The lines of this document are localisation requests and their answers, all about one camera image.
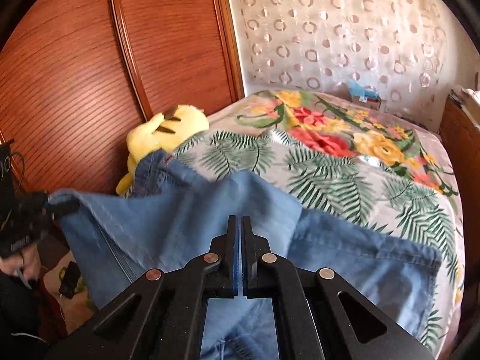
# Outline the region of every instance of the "white cable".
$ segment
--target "white cable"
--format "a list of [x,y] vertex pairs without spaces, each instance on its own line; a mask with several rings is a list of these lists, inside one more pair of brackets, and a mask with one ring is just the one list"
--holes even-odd
[[67,321],[65,320],[65,317],[63,316],[63,311],[62,311],[62,294],[60,294],[60,299],[58,300],[58,304],[60,305],[61,318],[65,323],[67,323]]
[[20,269],[17,269],[17,270],[15,270],[15,271],[16,271],[18,277],[20,278],[20,280],[22,281],[23,285],[24,285],[25,287],[27,287],[29,290],[31,290],[32,287],[31,287],[30,284],[28,283],[27,279],[25,279],[25,277],[23,276],[23,273],[21,272],[21,270],[20,270]]
[[37,337],[36,335],[33,335],[33,334],[28,334],[28,333],[12,333],[11,335],[13,335],[13,336],[25,335],[25,336],[27,336],[27,337],[36,338],[37,340],[43,341],[45,344],[48,344],[48,342],[46,342],[43,338]]

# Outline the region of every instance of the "metal screw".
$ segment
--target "metal screw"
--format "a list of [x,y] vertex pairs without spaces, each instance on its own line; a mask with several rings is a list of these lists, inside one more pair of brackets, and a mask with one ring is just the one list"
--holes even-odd
[[265,253],[262,256],[262,260],[265,263],[274,263],[275,261],[277,261],[277,256],[275,256],[273,253]]
[[319,272],[319,275],[323,279],[330,280],[333,279],[333,277],[335,276],[335,272],[332,271],[330,268],[322,268]]
[[205,256],[203,256],[203,259],[205,260],[206,263],[209,263],[209,264],[216,263],[218,261],[218,254],[207,253]]
[[159,269],[150,269],[145,276],[150,281],[158,280],[162,276],[162,271]]

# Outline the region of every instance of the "yellow plush toy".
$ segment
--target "yellow plush toy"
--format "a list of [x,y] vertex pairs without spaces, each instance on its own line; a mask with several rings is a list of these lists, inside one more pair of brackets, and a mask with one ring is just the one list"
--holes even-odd
[[158,149],[172,152],[192,135],[208,130],[205,114],[192,105],[178,105],[174,110],[157,114],[147,123],[134,128],[127,135],[129,156],[128,174],[117,185],[116,192],[124,195],[134,182],[138,162]]

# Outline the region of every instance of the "hand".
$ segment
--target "hand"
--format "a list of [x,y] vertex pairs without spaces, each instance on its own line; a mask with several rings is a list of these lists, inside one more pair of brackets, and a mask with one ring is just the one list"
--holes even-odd
[[26,280],[37,280],[41,266],[37,244],[24,247],[21,254],[17,253],[8,259],[0,259],[0,271],[8,276],[18,276],[16,270],[23,268],[23,277]]

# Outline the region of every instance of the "yellow flower print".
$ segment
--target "yellow flower print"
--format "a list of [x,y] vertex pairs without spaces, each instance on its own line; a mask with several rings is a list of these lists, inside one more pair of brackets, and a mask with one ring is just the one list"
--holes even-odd
[[427,160],[427,162],[429,162],[431,164],[435,164],[437,162],[433,156],[431,156],[430,154],[427,154],[427,153],[425,153],[423,155],[423,158],[425,158]]
[[350,130],[350,126],[347,125],[342,119],[328,119],[326,126],[319,126],[319,131],[325,132],[341,132]]
[[457,280],[460,281],[462,278],[462,265],[458,263],[457,265]]
[[433,188],[435,191],[437,191],[438,193],[441,193],[443,194],[443,191],[438,187],[438,185],[430,185],[429,186],[430,188]]
[[408,163],[413,169],[419,169],[420,168],[420,164],[414,158],[407,159],[406,163]]
[[290,108],[285,107],[285,113],[286,113],[285,119],[287,120],[287,124],[289,127],[296,127],[300,124],[299,120],[295,117],[295,115],[293,114]]
[[289,107],[296,108],[302,105],[302,96],[298,91],[279,91],[277,97]]
[[358,152],[371,155],[391,167],[394,163],[402,163],[405,156],[395,144],[377,131],[365,134],[354,134],[353,141]]
[[298,125],[302,127],[304,130],[313,130],[313,131],[321,131],[323,127],[323,126],[314,126],[311,124],[304,124],[304,123],[299,123]]
[[266,111],[269,111],[269,109],[267,109],[267,107],[265,107],[264,105],[255,105],[250,108],[250,113],[252,115],[261,115],[264,114]]
[[455,294],[455,305],[460,304],[460,302],[462,301],[462,295],[463,295],[462,289],[457,288],[457,293]]

